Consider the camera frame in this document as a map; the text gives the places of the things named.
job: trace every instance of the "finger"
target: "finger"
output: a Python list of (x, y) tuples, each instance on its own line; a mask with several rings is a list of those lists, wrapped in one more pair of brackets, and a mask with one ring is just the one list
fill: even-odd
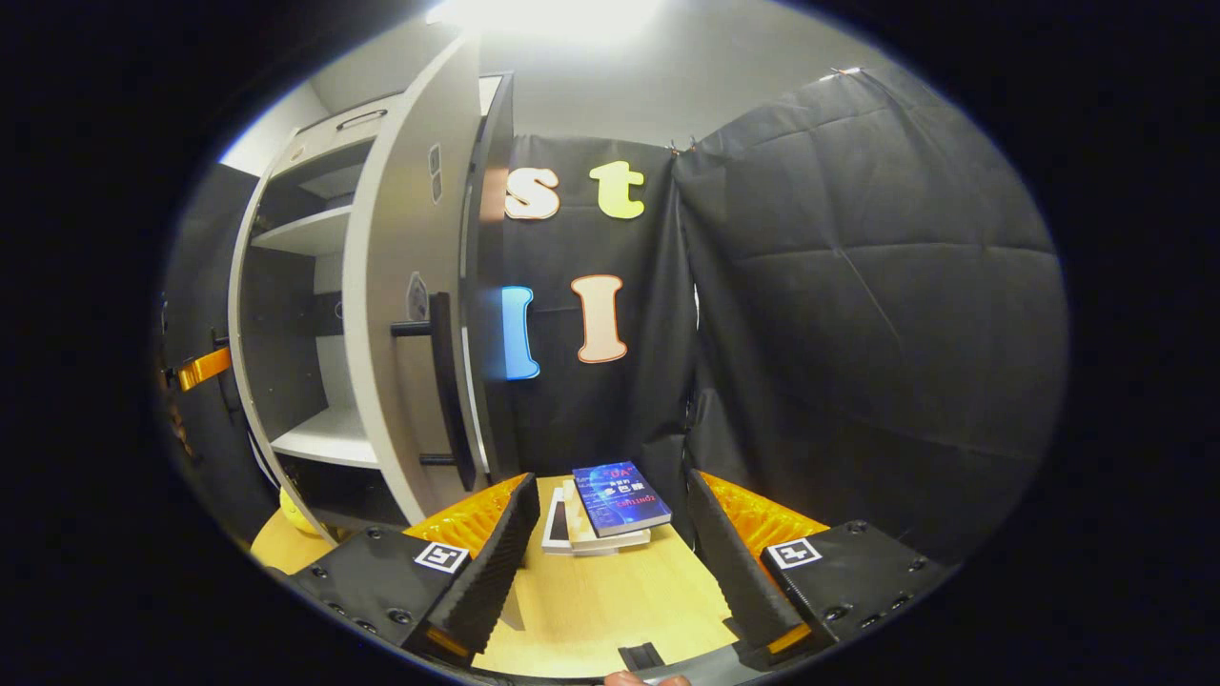
[(644, 686), (644, 680), (630, 671), (616, 671), (608, 674), (604, 684), (605, 686)]

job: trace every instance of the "book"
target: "book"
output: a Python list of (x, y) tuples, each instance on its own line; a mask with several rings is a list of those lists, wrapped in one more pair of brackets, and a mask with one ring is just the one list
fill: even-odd
[(572, 478), (564, 481), (564, 505), (567, 518), (567, 541), (572, 546), (572, 552), (617, 549), (639, 546), (653, 540), (651, 531), (647, 529), (616, 536), (598, 536), (589, 521), (588, 513), (584, 511), (584, 503), (581, 500), (580, 493), (576, 492), (576, 481)]
[(611, 463), (572, 470), (576, 491), (598, 537), (616, 536), (669, 524), (670, 508), (632, 463)]
[(572, 544), (567, 541), (567, 515), (565, 513), (564, 487), (555, 487), (550, 497), (550, 508), (547, 509), (547, 525), (542, 533), (542, 549), (548, 555), (614, 555), (619, 548), (606, 548), (601, 551), (572, 551)]

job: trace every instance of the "yellow letter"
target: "yellow letter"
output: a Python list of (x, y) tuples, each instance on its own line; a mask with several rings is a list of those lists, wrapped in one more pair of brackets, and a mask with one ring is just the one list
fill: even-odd
[(644, 212), (644, 204), (627, 198), (628, 186), (642, 186), (644, 175), (631, 171), (631, 165), (619, 160), (589, 170), (589, 178), (598, 179), (598, 206), (606, 215), (630, 220)]

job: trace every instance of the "orange gripper part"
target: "orange gripper part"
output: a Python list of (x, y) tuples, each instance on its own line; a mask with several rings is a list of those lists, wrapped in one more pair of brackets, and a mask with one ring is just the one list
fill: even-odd
[(745, 543), (754, 561), (759, 564), (762, 572), (766, 574), (767, 579), (771, 579), (772, 583), (775, 583), (775, 579), (762, 566), (761, 555), (767, 546), (804, 538), (805, 536), (820, 533), (830, 529), (820, 521), (809, 519), (795, 510), (789, 510), (780, 503), (769, 500), (736, 483), (704, 471), (699, 471), (699, 475), (708, 482), (711, 493), (720, 503), (720, 508), (725, 510), (725, 514), (728, 515), (728, 521), (737, 530), (737, 536)]
[(495, 530), (495, 525), (500, 521), (504, 509), (509, 507), (509, 498), (512, 497), (512, 492), (527, 474), (520, 474), (484, 488), (460, 503), (449, 505), (403, 533), (423, 541), (466, 548), (470, 551), (471, 558), (477, 558), (483, 544), (490, 538), (492, 531)]

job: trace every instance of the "wooden table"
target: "wooden table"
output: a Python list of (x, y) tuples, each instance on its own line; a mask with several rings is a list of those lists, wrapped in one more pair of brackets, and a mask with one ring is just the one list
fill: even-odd
[[(720, 586), (670, 525), (653, 529), (648, 544), (615, 555), (543, 553), (547, 508), (564, 478), (571, 477), (538, 478), (542, 516), (501, 614), (516, 615), (511, 624), (522, 629), (497, 621), (473, 666), (529, 676), (601, 676), (626, 669), (620, 647), (651, 642), (672, 664), (736, 641), (723, 625), (730, 612)], [(276, 511), (250, 552), (293, 574), (329, 549)]]

